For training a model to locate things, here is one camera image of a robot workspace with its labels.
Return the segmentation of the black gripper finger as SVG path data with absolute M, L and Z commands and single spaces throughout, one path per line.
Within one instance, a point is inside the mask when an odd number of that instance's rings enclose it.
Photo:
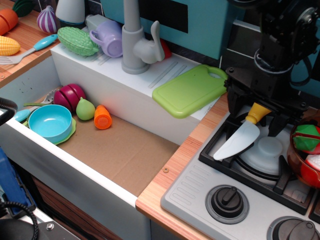
M 228 110 L 231 117 L 235 118 L 242 107 L 250 101 L 251 94 L 237 86 L 227 88 Z
M 271 113 L 271 118 L 268 127 L 268 136 L 276 137 L 287 126 L 290 117 L 285 113 Z

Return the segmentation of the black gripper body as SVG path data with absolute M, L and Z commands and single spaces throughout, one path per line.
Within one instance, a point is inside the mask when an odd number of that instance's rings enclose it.
M 289 115 L 288 124 L 299 123 L 309 105 L 290 86 L 288 73 L 268 73 L 255 67 L 229 67 L 226 88 L 237 86 L 250 93 L 250 101 L 245 105 L 257 103 L 272 113 Z

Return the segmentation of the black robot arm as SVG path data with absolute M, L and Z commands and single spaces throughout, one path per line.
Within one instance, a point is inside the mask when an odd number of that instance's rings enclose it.
M 225 81 L 230 115 L 259 104 L 272 115 L 268 134 L 298 124 L 308 109 L 298 94 L 312 74 L 309 56 L 317 52 L 317 0 L 234 0 L 232 4 L 259 13 L 261 41 L 249 67 L 229 67 Z

